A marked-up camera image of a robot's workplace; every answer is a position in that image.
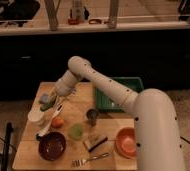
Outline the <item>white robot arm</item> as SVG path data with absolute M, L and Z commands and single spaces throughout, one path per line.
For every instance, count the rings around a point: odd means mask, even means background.
M 176 110 L 166 93 L 153 88 L 137 93 L 94 70 L 88 60 L 73 56 L 48 100 L 70 95 L 82 79 L 92 82 L 134 118 L 139 171 L 186 171 Z

